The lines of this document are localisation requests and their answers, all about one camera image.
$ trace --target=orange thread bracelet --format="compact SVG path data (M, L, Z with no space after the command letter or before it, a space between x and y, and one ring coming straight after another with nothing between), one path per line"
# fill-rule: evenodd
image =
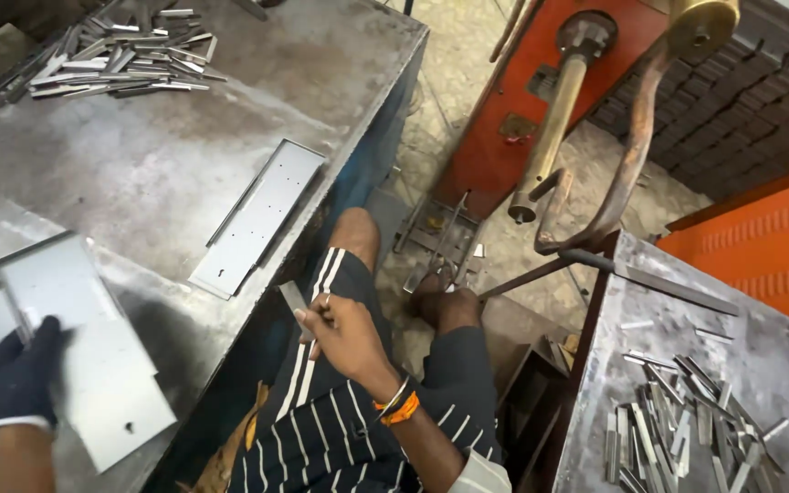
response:
M417 397L416 392L413 391L407 398L407 402L405 402L403 406L400 407L400 409L396 410L391 415L380 419L380 421L385 426L391 426L395 423L409 420L410 417L413 416L413 413L416 412L416 409L419 409L419 397Z

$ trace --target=steel table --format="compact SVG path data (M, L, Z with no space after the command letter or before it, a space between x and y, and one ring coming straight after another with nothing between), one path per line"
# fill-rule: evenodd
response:
M629 233L608 237L606 255L738 305L738 318L666 297L615 275L600 275L589 306L572 378L550 438L545 460L537 465L544 488L557 493L615 492L605 483L605 431L608 412L636 402L636 386L646 383L642 367L626 362L630 349L671 359L693 356L712 378L732 384L732 396L766 429L789 418L789 318L713 277L675 259ZM622 323L654 320L651 329L621 330ZM725 331L731 346L704 340L693 327ZM710 447L700 446L691 425L690 472L682 491L717 491ZM789 492L789 426L768 444L786 474Z
M405 71L415 80L428 29L372 0L289 0L265 23L227 0L179 6L218 37L212 66L228 83L0 104L0 257L63 229L91 238L183 422L301 234L321 222L323 199L395 85ZM189 285L206 242L282 138L325 154L320 175L235 297ZM64 425L59 490L138 490L176 428L97 476Z

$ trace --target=bare hand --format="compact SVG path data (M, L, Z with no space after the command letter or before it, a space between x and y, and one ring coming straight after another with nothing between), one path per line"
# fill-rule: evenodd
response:
M338 372L359 383L376 402L387 402L395 395L400 375L389 363L364 304L322 293L309 310L296 310L295 317L316 336L311 360L323 352Z

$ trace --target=stacked bricks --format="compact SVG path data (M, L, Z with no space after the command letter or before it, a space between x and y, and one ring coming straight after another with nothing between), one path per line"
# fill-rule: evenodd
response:
M789 0L742 0L732 39L676 60L659 84L649 157L719 201L789 173ZM624 141L638 88L623 77L589 121Z

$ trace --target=foot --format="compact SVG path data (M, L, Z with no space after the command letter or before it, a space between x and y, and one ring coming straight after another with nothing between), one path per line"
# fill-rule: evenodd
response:
M454 280L455 266L452 262L445 259L442 262L434 262L428 274L425 274L422 281L413 290L413 294L410 295L410 313L414 317L418 317L422 310L422 300L431 294L444 293Z

